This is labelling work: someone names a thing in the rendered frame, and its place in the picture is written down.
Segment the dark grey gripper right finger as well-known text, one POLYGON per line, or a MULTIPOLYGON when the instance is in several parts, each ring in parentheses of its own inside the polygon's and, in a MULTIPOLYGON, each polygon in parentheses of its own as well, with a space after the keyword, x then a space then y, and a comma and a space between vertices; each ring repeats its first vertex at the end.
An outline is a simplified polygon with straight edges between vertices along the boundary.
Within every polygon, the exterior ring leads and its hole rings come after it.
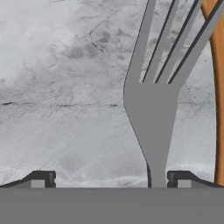
POLYGON ((190 171, 168 171, 167 179, 167 187, 172 188, 221 187, 221 185, 197 177, 190 171))

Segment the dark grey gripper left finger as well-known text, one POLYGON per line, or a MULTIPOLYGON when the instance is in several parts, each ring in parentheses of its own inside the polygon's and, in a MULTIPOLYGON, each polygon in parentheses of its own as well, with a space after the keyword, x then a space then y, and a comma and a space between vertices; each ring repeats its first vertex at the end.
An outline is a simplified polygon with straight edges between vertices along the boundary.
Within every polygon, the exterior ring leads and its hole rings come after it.
POLYGON ((32 171, 24 178, 1 185, 15 188, 55 188, 56 171, 32 171))

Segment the grey metal fork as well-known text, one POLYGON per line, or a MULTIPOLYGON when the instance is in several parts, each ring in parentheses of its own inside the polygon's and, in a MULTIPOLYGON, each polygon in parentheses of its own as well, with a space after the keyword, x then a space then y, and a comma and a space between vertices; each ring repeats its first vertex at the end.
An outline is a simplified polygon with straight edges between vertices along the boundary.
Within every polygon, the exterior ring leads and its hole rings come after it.
POLYGON ((123 104, 147 165, 148 187, 167 187, 165 169, 181 88, 224 13, 224 0, 194 0, 165 63, 165 39, 179 0, 172 0, 145 73, 141 73, 156 0, 148 0, 123 87, 123 104))

